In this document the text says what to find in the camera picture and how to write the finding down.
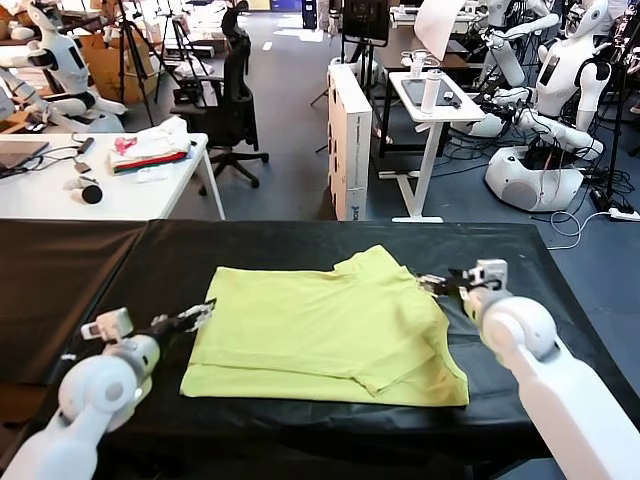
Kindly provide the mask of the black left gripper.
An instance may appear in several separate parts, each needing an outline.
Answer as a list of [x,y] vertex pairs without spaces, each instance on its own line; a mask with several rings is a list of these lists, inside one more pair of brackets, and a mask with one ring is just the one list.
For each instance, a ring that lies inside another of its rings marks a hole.
[[197,331],[211,319],[216,302],[212,299],[177,314],[156,316],[147,328],[147,335],[158,343],[166,343],[176,334]]

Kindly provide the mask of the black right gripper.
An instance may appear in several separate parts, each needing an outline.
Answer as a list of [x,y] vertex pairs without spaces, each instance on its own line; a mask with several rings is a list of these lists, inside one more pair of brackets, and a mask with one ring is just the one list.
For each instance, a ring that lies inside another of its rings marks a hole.
[[419,274],[416,276],[418,285],[432,296],[459,297],[467,295],[472,285],[463,275],[442,277],[434,274]]

